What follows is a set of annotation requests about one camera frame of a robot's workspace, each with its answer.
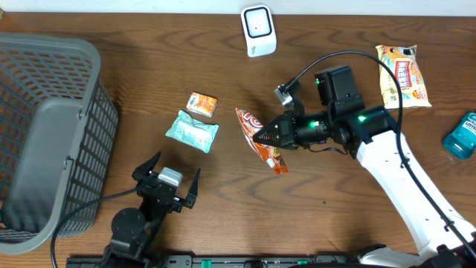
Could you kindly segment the orange snack bag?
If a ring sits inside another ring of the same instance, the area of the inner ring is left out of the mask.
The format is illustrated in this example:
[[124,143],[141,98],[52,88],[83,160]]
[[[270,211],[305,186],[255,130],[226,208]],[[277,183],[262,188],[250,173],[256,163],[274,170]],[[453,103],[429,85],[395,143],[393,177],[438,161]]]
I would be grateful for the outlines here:
[[[432,107],[428,100],[425,82],[416,62],[417,46],[376,46],[378,58],[392,71],[402,90],[402,107]],[[399,107],[398,92],[389,73],[379,67],[380,89],[386,109]]]

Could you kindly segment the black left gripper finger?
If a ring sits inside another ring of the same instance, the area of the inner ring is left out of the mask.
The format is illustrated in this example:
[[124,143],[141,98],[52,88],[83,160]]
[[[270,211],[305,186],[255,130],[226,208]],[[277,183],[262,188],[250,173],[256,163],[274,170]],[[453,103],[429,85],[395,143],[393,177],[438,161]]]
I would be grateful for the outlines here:
[[195,205],[196,198],[198,196],[198,189],[199,189],[199,177],[200,177],[201,169],[199,168],[196,171],[196,174],[193,178],[192,184],[187,192],[186,199],[184,201],[184,206],[186,208],[192,209]]
[[145,179],[147,179],[152,173],[160,157],[161,151],[158,151],[151,159],[148,159],[133,171],[132,178],[135,181],[144,181]]

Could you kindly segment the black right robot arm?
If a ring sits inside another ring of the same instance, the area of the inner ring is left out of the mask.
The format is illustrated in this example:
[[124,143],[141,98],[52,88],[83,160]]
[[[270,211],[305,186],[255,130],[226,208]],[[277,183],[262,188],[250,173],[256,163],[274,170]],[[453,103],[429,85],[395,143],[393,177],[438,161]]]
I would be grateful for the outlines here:
[[305,114],[294,97],[297,80],[275,93],[291,111],[254,134],[253,140],[282,149],[309,149],[329,139],[344,150],[383,188],[404,220],[417,255],[375,245],[357,254],[357,267],[474,267],[475,227],[445,199],[415,159],[393,116],[383,107],[367,108],[348,66],[315,75],[326,112]]

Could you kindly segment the blue mouthwash bottle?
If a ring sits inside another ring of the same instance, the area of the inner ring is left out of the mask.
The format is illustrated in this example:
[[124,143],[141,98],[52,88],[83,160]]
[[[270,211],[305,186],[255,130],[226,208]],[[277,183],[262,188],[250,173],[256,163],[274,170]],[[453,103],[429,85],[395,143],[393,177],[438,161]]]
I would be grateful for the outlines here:
[[469,159],[475,151],[475,113],[466,114],[452,133],[443,139],[448,152],[461,160]]

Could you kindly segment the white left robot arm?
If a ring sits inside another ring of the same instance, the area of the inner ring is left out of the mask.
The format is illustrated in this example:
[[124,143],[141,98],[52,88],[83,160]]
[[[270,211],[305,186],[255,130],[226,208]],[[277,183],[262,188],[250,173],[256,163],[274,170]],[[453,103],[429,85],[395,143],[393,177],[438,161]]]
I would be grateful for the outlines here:
[[178,197],[182,174],[168,167],[155,172],[160,156],[156,153],[133,171],[132,178],[138,183],[135,193],[142,203],[139,208],[125,208],[114,216],[112,238],[97,267],[161,266],[161,259],[152,253],[155,237],[168,214],[194,207],[201,171],[196,171],[187,196]]

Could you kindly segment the red chocolate bar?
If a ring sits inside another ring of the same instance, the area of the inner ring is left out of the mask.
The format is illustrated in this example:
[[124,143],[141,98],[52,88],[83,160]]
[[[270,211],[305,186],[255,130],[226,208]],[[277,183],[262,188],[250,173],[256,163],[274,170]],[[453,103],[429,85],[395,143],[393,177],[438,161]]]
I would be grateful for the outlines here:
[[260,121],[244,109],[236,108],[235,110],[245,139],[251,149],[274,171],[275,175],[288,173],[289,170],[276,147],[253,141],[253,135],[263,128]]

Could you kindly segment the small orange box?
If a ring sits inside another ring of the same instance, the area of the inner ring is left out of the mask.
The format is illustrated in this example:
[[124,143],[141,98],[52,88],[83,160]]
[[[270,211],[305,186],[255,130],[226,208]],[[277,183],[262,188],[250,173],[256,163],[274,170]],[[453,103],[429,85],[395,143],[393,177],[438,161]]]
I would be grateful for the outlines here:
[[214,97],[193,92],[187,102],[186,108],[190,112],[211,118],[218,100]]

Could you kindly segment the green wet wipes pack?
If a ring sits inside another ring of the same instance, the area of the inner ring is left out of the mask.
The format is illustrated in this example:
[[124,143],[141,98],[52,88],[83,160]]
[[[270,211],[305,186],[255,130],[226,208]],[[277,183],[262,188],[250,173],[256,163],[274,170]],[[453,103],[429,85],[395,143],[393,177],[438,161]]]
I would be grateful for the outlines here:
[[218,129],[218,124],[205,124],[194,119],[184,110],[180,110],[165,136],[209,153]]

